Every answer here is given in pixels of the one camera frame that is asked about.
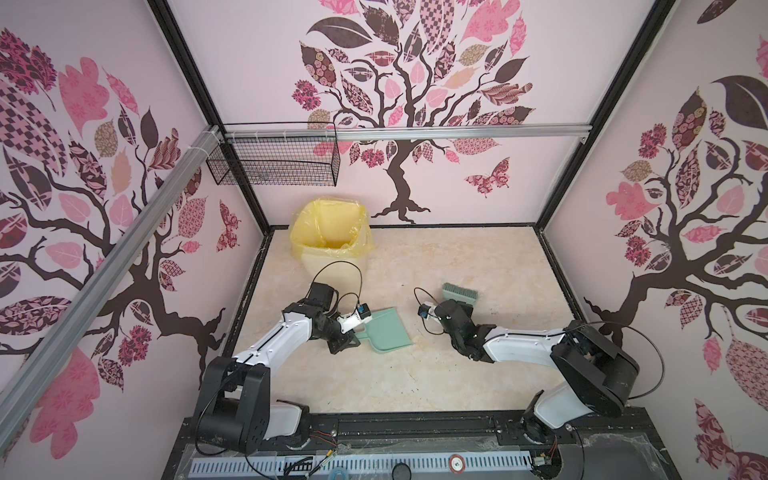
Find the green hand brush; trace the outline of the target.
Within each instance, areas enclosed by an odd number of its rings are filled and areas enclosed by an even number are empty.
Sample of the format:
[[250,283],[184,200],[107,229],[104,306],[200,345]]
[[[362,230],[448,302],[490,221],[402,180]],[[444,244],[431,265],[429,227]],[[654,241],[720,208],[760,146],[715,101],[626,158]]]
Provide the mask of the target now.
[[442,285],[442,296],[445,300],[454,300],[470,306],[477,304],[479,293],[476,290],[461,287],[452,283]]

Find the green dustpan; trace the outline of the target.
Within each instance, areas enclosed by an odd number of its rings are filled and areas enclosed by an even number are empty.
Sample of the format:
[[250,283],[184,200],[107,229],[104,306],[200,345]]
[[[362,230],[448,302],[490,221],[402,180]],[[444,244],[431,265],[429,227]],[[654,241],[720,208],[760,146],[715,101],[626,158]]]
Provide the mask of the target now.
[[391,353],[412,345],[412,340],[395,308],[372,313],[369,322],[355,331],[361,341],[367,341],[379,354]]

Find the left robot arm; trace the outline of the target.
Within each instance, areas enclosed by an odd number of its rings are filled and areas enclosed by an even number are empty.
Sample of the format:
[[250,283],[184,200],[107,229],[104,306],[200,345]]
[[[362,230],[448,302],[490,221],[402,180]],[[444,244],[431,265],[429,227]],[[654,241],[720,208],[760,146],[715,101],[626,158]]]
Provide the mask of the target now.
[[271,378],[305,343],[322,340],[332,354],[360,345],[355,329],[372,319],[367,304],[356,301],[338,311],[333,287],[314,282],[308,293],[281,311],[277,324],[259,341],[233,357],[219,356],[207,366],[195,405],[196,444],[252,454],[270,440],[303,442],[309,408],[271,401]]

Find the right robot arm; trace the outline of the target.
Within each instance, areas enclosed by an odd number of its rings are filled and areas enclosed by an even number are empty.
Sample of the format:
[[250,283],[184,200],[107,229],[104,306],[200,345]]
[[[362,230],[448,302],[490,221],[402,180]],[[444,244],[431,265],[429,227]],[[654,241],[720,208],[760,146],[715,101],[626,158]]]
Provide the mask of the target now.
[[523,414],[522,427],[533,441],[590,413],[623,414],[640,368],[597,330],[578,321],[560,330],[510,330],[476,324],[472,313],[471,305],[456,300],[419,307],[419,316],[437,321],[453,349],[472,361],[540,365],[563,378],[537,393]]

